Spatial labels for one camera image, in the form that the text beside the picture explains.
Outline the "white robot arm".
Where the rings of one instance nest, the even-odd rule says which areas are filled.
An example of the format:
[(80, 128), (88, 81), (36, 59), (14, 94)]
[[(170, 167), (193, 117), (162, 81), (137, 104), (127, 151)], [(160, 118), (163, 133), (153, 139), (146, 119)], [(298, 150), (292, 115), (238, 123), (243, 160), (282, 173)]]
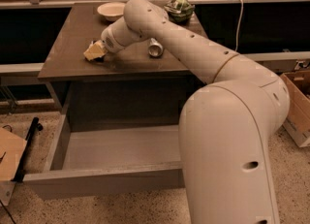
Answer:
[(280, 224), (268, 141), (288, 115), (287, 86), (257, 62), (171, 22), (147, 0), (129, 0), (84, 56), (93, 60), (148, 38), (204, 84), (178, 125), (192, 224)]

